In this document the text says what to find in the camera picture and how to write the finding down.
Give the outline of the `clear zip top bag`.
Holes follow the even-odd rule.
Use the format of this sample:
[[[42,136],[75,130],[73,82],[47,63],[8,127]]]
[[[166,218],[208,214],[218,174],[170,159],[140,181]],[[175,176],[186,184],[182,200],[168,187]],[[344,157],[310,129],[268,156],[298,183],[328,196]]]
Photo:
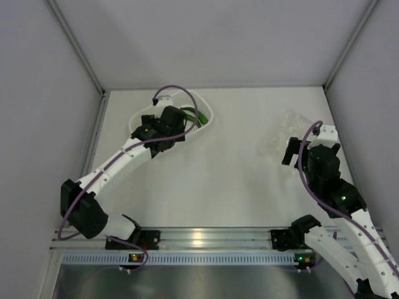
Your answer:
[[[302,139],[312,122],[293,109],[272,122],[258,143],[256,153],[268,160],[282,161],[290,137]]]

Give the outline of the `green fake pepper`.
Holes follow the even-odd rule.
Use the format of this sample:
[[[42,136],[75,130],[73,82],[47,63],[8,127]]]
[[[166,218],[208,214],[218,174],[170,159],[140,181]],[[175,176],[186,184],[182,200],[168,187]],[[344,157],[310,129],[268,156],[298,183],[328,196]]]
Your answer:
[[[196,110],[195,110],[194,107],[181,107],[180,110],[184,111],[185,114],[190,114],[190,115],[193,115],[193,116],[196,115]],[[201,122],[202,126],[204,126],[204,125],[206,125],[208,123],[208,118],[200,111],[198,111],[197,120],[199,120]]]
[[[195,116],[186,114],[186,122],[185,122],[185,129],[187,130],[191,126],[195,125],[195,127],[200,128],[202,126],[199,120],[195,121]]]

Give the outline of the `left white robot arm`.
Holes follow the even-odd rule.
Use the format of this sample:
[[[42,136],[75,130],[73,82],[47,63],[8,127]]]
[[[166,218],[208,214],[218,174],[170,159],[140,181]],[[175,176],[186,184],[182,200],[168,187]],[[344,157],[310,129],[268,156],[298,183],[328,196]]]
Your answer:
[[[77,181],[66,180],[60,189],[60,214],[86,239],[99,235],[119,238],[134,249],[141,227],[126,215],[110,216],[103,206],[110,191],[140,165],[185,140],[186,113],[166,106],[160,116],[143,115],[142,124],[104,164]]]

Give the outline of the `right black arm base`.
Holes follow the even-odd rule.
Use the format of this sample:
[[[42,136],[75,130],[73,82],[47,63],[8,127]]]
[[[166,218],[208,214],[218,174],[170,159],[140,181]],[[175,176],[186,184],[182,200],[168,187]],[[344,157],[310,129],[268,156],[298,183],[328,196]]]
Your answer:
[[[272,248],[281,252],[287,250],[307,249],[304,235],[293,229],[274,229],[270,231]]]

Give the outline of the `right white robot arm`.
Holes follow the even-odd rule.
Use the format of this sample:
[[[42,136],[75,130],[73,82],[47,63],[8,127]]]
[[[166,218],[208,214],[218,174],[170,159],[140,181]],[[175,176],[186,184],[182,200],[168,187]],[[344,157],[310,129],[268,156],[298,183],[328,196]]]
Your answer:
[[[295,167],[310,195],[344,234],[353,251],[346,251],[312,215],[293,221],[289,247],[309,247],[340,274],[355,298],[398,298],[398,264],[373,225],[358,189],[342,179],[335,143],[311,146],[296,137],[289,139],[282,164],[293,155]]]

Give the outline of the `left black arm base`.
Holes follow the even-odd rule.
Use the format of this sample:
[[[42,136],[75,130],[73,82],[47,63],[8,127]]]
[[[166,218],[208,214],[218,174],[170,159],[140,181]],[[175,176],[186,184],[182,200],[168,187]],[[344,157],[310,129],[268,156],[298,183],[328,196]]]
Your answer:
[[[158,250],[161,241],[161,232],[153,229],[143,229],[140,235],[135,239],[136,245],[145,250]],[[106,240],[106,250],[133,250],[133,247],[121,244],[110,239]]]

